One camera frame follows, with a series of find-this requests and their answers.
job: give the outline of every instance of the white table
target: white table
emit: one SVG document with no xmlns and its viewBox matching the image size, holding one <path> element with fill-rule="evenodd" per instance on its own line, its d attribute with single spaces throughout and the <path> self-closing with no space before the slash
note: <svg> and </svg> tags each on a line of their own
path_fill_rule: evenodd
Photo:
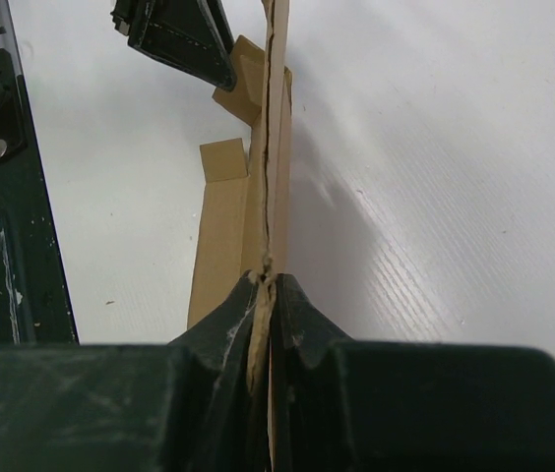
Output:
<svg viewBox="0 0 555 472">
<path fill-rule="evenodd" d="M 359 338 L 555 356 L 555 0 L 291 0 L 290 271 Z M 224 0 L 262 44 L 260 0 Z M 83 342 L 185 327 L 199 144 L 248 129 L 108 1 L 12 0 Z"/>
</svg>

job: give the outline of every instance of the table surface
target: table surface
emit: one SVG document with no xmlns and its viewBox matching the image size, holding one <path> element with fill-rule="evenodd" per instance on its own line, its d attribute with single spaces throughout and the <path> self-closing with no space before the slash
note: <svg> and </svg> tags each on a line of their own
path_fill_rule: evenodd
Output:
<svg viewBox="0 0 555 472">
<path fill-rule="evenodd" d="M 258 1 L 224 0 L 263 44 Z M 79 336 L 181 333 L 199 145 L 248 128 L 107 1 L 11 5 Z M 555 356 L 555 0 L 291 0 L 288 267 L 357 338 Z"/>
</svg>

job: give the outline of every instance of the white tabletop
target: white tabletop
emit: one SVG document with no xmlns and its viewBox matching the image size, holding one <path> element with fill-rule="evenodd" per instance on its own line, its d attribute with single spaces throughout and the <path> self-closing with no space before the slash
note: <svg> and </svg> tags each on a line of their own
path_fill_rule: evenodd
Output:
<svg viewBox="0 0 555 472">
<path fill-rule="evenodd" d="M 83 342 L 181 333 L 212 88 L 108 0 L 11 2 Z M 263 43 L 260 0 L 224 0 Z M 358 338 L 555 356 L 555 0 L 291 0 L 289 270 Z"/>
</svg>

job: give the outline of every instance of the white surface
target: white surface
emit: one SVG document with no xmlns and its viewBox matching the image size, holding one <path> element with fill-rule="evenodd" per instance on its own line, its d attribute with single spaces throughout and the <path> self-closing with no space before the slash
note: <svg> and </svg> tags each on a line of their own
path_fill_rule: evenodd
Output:
<svg viewBox="0 0 555 472">
<path fill-rule="evenodd" d="M 224 2 L 262 43 L 260 1 Z M 108 2 L 12 9 L 79 335 L 171 339 L 198 145 L 248 131 L 126 47 Z M 555 356 L 555 0 L 291 0 L 288 64 L 289 266 L 312 301 L 356 337 Z"/>
</svg>

